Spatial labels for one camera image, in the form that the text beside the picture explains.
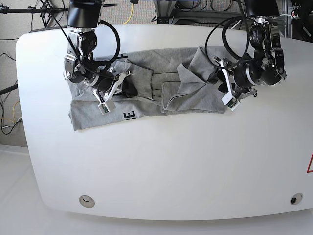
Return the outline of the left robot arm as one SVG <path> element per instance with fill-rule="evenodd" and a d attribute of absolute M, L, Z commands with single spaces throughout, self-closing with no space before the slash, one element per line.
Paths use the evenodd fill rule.
<path fill-rule="evenodd" d="M 221 81 L 219 91 L 232 91 L 236 98 L 244 95 L 256 97 L 256 86 L 273 86 L 286 78 L 278 24 L 274 21 L 279 16 L 279 9 L 274 0 L 244 0 L 238 1 L 238 6 L 239 16 L 217 24 L 223 27 L 222 42 L 226 51 L 237 62 L 233 64 L 223 60 L 221 65 L 212 62 L 216 70 L 209 77 L 209 83 Z M 226 32 L 236 21 L 246 24 L 246 44 L 253 47 L 253 57 L 246 51 L 241 56 L 236 54 L 227 41 Z"/>

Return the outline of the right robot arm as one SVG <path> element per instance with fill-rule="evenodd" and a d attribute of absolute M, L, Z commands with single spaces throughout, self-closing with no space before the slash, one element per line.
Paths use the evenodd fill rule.
<path fill-rule="evenodd" d="M 97 95 L 107 93 L 117 85 L 113 94 L 126 97 L 136 96 L 136 89 L 130 82 L 121 81 L 120 75 L 114 76 L 110 66 L 124 56 L 120 53 L 121 42 L 117 30 L 108 22 L 101 20 L 103 0 L 71 0 L 69 4 L 67 26 L 69 32 L 67 55 L 65 56 L 64 77 L 71 83 L 84 83 L 95 89 Z M 95 28 L 103 24 L 112 30 L 116 39 L 116 51 L 111 59 L 97 61 L 93 51 L 98 45 Z"/>

